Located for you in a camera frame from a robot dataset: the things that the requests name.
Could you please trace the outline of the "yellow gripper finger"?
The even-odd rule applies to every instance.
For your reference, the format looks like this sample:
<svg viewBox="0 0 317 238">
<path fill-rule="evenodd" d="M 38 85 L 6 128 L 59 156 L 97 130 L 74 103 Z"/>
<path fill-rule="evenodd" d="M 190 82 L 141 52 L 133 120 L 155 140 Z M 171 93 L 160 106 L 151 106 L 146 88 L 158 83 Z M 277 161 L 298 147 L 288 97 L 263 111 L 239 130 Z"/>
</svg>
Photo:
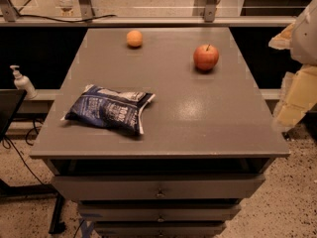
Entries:
<svg viewBox="0 0 317 238">
<path fill-rule="evenodd" d="M 289 50 L 291 48 L 293 28 L 294 23 L 289 24 L 268 42 L 268 46 L 276 50 Z"/>
<path fill-rule="evenodd" d="M 294 127 L 317 103 L 317 67 L 305 64 L 282 80 L 274 119 L 283 127 Z"/>
</svg>

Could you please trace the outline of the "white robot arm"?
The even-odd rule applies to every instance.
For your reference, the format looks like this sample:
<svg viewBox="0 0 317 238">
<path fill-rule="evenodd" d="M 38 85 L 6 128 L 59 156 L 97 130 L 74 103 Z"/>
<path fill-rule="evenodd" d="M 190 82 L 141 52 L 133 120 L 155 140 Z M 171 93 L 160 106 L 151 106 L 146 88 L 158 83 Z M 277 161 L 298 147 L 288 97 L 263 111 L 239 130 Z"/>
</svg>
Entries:
<svg viewBox="0 0 317 238">
<path fill-rule="evenodd" d="M 312 0 L 296 21 L 273 37 L 268 46 L 290 50 L 291 58 L 302 64 L 298 72 L 285 74 L 280 99 L 273 111 L 275 123 L 289 130 L 317 104 L 317 0 Z"/>
</svg>

